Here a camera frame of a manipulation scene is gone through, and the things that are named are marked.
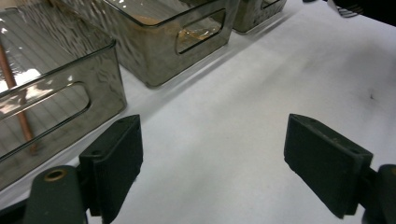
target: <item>plastic storage bin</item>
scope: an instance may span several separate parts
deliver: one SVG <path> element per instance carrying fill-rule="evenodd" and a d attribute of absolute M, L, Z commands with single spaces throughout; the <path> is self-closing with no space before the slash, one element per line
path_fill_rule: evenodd
<path fill-rule="evenodd" d="M 0 189 L 126 105 L 114 39 L 63 3 L 18 4 L 21 12 L 0 12 L 1 42 L 17 82 L 9 89 L 0 70 Z"/>
<path fill-rule="evenodd" d="M 233 28 L 247 33 L 280 12 L 285 4 L 286 0 L 241 0 Z"/>
<path fill-rule="evenodd" d="M 162 85 L 225 45 L 239 0 L 63 0 L 118 41 L 120 63 Z"/>

